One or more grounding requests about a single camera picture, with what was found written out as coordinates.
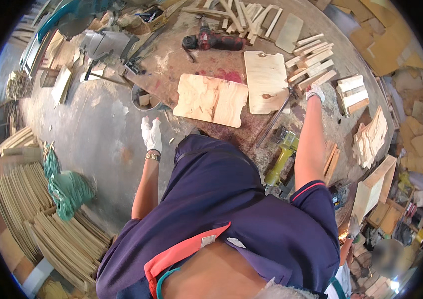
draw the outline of wristwatch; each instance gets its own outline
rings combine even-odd
[[[145,160],[146,159],[152,159],[152,160],[155,160],[155,161],[157,161],[158,163],[160,163],[160,155],[159,154],[156,154],[156,153],[153,153],[153,152],[151,152],[152,150],[150,150],[150,151],[148,151],[147,153],[146,153],[146,155],[145,155]]]

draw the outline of red drill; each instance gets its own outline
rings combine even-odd
[[[193,62],[195,58],[189,52],[190,49],[208,50],[210,48],[239,51],[243,49],[245,40],[243,38],[221,35],[210,30],[205,18],[201,18],[201,27],[198,38],[194,35],[185,36],[182,45],[185,51],[190,55]]]

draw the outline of yellow power tool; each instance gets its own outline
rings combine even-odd
[[[285,168],[286,161],[298,149],[299,142],[296,134],[289,131],[284,126],[280,126],[271,138],[281,148],[281,153],[273,169],[271,169],[264,178],[264,182],[266,183],[265,190],[268,190],[270,187],[280,187],[283,185],[279,178],[281,171]]]

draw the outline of white work glove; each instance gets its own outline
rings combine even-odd
[[[359,223],[358,218],[356,216],[352,216],[349,219],[349,228],[348,228],[348,239],[355,239],[359,235]]]
[[[305,93],[306,101],[308,101],[308,99],[311,96],[318,96],[318,98],[321,99],[321,103],[324,102],[324,93],[321,90],[321,87],[319,87],[316,84],[311,84],[310,87],[306,88],[306,93]]]
[[[158,117],[152,121],[152,127],[148,123],[148,116],[142,118],[142,137],[147,147],[147,152],[156,150],[162,153],[162,134],[160,133],[160,121]]]

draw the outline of navy blue shirt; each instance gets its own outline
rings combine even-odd
[[[275,277],[282,285],[323,292],[339,267],[334,207],[321,181],[307,183],[286,203],[264,194],[258,169],[236,147],[189,135],[176,149],[161,203],[144,219],[128,221],[105,254],[98,296],[116,298],[134,284],[147,286],[143,266],[155,255],[228,222],[220,240],[236,248],[266,281]]]

